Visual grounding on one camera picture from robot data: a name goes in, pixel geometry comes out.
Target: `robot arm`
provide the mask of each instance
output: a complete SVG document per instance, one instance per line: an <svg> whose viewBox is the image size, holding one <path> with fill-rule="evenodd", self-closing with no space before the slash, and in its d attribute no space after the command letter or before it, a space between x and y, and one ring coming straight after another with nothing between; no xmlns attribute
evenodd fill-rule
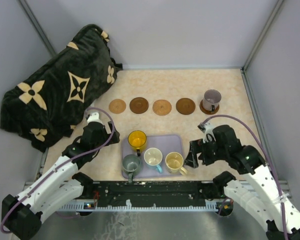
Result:
<svg viewBox="0 0 300 240"><path fill-rule="evenodd" d="M20 239L31 239L56 210L70 200L92 191L93 180L77 172L84 164L92 161L98 154L94 149L103 145L111 135L99 119L98 112L92 113L87 122L80 142L75 141L67 146L56 163L26 190L16 197L9 194L3 199L1 216L2 220L6 218L4 226ZM107 145L116 144L120 134L110 122L108 124L114 133Z"/></svg>
<svg viewBox="0 0 300 240"><path fill-rule="evenodd" d="M279 195L276 182L258 150L250 145L242 146L234 130L228 125L214 128L206 123L198 127L205 133L205 139L190 142L185 163L195 168L199 166L198 159L202 160L203 165L225 160L249 182L260 198L249 193L229 172L223 172L213 180L221 188L220 191L252 215L270 240L285 239L281 208L284 203L289 239L300 240L300 212L286 195Z"/></svg>

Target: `purple tray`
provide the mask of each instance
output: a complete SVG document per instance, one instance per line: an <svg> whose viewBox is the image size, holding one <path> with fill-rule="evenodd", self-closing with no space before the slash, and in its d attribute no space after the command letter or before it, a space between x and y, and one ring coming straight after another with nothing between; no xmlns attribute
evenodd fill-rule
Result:
<svg viewBox="0 0 300 240"><path fill-rule="evenodd" d="M135 151L133 151L129 145L128 138L123 139L122 141L122 159L129 154L137 155ZM144 159L144 153L149 148L157 148L162 152L162 162L160 166L162 168L162 173L157 172L155 169L151 169L147 166L147 163ZM181 173L170 173L166 168L166 156L171 152L180 153L183 156L183 149L182 149L182 141L180 136L176 134L171 135L158 135L158 136L147 136L147 145L146 150L141 153L141 160L142 160L142 169L141 172L134 176L134 179L145 179L145 178L162 178L162 177L172 177L172 176L179 176ZM122 176L125 179L128 179L128 175L121 171Z"/></svg>

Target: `wall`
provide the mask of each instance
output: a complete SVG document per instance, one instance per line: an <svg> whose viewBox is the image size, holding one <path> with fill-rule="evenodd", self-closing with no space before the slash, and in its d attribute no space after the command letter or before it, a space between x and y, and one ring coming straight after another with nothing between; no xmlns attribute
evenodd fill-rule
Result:
<svg viewBox="0 0 300 240"><path fill-rule="evenodd" d="M276 168L300 209L300 0L288 0L247 71Z"/></svg>
<svg viewBox="0 0 300 240"><path fill-rule="evenodd" d="M28 0L60 52L85 25L127 69L244 65L277 0Z"/></svg>
<svg viewBox="0 0 300 240"><path fill-rule="evenodd" d="M0 106L4 93L23 81L50 56L16 0L0 0ZM1 201L33 180L41 153L31 142L0 130ZM0 240L8 235L0 232Z"/></svg>

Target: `cork coaster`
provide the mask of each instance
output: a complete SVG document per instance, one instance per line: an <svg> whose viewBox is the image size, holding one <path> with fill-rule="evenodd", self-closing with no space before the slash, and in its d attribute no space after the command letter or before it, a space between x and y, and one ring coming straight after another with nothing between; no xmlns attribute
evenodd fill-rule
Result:
<svg viewBox="0 0 300 240"><path fill-rule="evenodd" d="M149 108L148 101L143 97L136 97L130 102L130 109L135 114L143 114Z"/></svg>
<svg viewBox="0 0 300 240"><path fill-rule="evenodd" d="M202 102L203 102L203 100L201 100L201 102L200 102L200 110L205 114L213 115L213 114L216 114L220 109L220 105L218 105L214 111L208 111L204 108Z"/></svg>
<svg viewBox="0 0 300 240"><path fill-rule="evenodd" d="M176 110L183 114L192 114L196 109L196 104L190 98L181 98L176 102Z"/></svg>
<svg viewBox="0 0 300 240"><path fill-rule="evenodd" d="M164 116L171 112L172 106L167 100L160 99L153 103L152 110L155 114Z"/></svg>
<svg viewBox="0 0 300 240"><path fill-rule="evenodd" d="M109 110L110 112L114 113L114 114L120 114L122 113L124 110L126 110L126 103L125 101L121 100L121 99L115 99L112 102L110 102L109 104Z"/></svg>

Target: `dark green blanket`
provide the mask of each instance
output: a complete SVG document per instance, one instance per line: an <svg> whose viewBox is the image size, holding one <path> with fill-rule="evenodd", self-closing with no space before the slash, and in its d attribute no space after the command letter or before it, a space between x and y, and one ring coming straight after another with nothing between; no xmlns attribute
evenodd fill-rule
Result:
<svg viewBox="0 0 300 240"><path fill-rule="evenodd" d="M122 69L110 57L108 41L97 25L82 28L62 52L5 93L0 128L31 140L42 152L69 137Z"/></svg>

